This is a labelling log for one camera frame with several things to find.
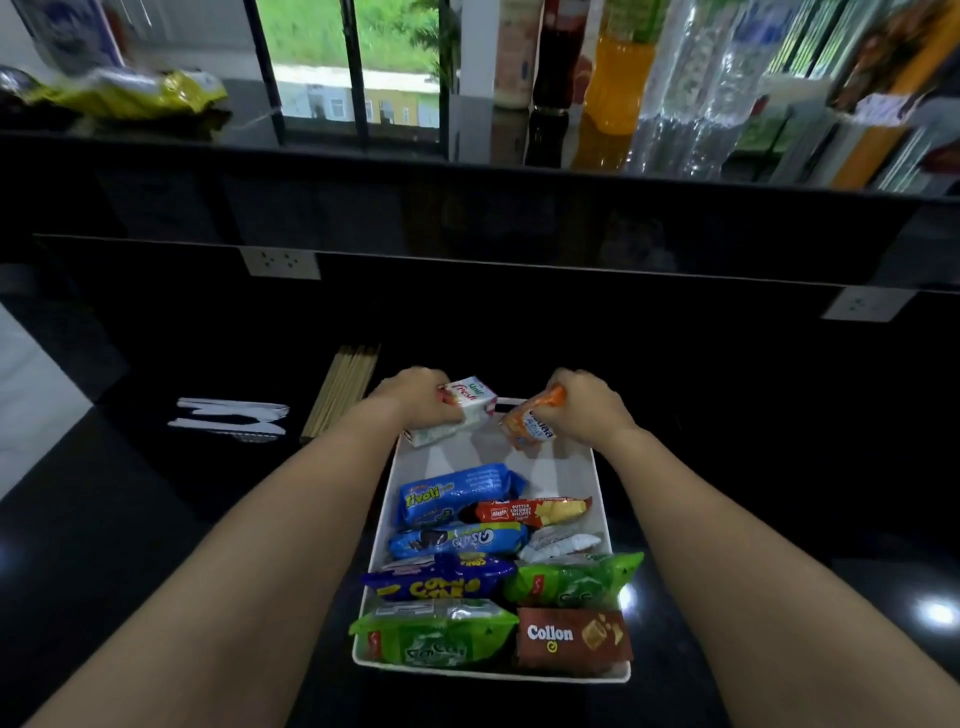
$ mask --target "blue snack packet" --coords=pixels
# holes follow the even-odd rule
[[[396,525],[408,528],[454,521],[460,511],[481,500],[512,500],[527,481],[503,463],[480,465],[400,486]]]
[[[390,540],[390,552],[397,559],[458,551],[512,554],[526,543],[527,527],[523,523],[455,522],[398,533]]]
[[[368,573],[363,580],[389,601],[473,598],[490,595],[500,579],[515,572],[512,562],[486,553],[463,551],[397,561]]]

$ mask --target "white snack packet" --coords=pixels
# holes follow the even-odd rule
[[[587,551],[600,543],[599,536],[583,533],[578,523],[547,525],[530,537],[530,542],[516,556],[528,564],[538,564],[555,556]]]
[[[407,440],[415,448],[442,440],[454,432],[474,429],[492,416],[496,406],[496,394],[475,376],[451,381],[442,391],[444,400],[450,404],[459,404],[464,411],[464,420],[456,425],[438,425],[424,429],[404,430]]]

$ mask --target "power outlet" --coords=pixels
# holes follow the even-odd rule
[[[320,280],[317,255],[285,248],[241,248],[251,276],[275,279]]]
[[[916,291],[902,288],[876,288],[871,285],[851,285],[840,291],[825,319],[834,321],[873,321],[885,324],[893,321]]]

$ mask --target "hand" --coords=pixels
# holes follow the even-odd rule
[[[603,452],[617,433],[637,429],[623,400],[603,379],[578,369],[558,369],[546,388],[561,384],[566,402],[559,407],[542,406],[534,416],[550,427]]]
[[[411,367],[381,381],[367,399],[387,408],[402,429],[453,425],[463,421],[464,411],[438,399],[437,388],[448,382],[439,369]]]

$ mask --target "forearm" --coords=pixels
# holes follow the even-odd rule
[[[604,452],[734,722],[942,725],[960,690],[828,569],[636,429]]]
[[[282,725],[398,432],[367,400],[280,466],[32,725]]]

